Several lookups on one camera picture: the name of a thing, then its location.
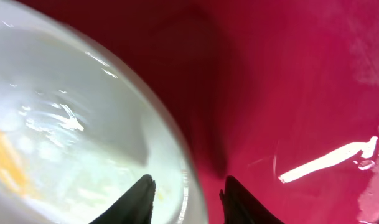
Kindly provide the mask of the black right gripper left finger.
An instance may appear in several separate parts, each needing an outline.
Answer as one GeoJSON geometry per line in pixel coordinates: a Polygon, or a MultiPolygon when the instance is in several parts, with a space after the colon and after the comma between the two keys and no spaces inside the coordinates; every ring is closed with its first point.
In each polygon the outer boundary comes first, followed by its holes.
{"type": "Polygon", "coordinates": [[[155,193],[154,179],[145,174],[90,224],[151,224],[155,193]]]}

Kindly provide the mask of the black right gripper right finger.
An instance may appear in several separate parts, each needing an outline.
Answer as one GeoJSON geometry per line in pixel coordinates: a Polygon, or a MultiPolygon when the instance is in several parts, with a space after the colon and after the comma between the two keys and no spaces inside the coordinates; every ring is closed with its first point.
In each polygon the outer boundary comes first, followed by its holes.
{"type": "Polygon", "coordinates": [[[258,201],[234,176],[227,176],[219,193],[224,224],[283,224],[258,201]]]}

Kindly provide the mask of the cream white plate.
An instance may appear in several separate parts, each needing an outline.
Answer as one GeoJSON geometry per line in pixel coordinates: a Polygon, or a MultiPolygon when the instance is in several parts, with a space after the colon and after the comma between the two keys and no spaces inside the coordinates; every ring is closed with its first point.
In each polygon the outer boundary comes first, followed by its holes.
{"type": "Polygon", "coordinates": [[[143,175],[153,223],[207,223],[174,119],[124,62],[0,1],[0,223],[90,223],[143,175]]]}

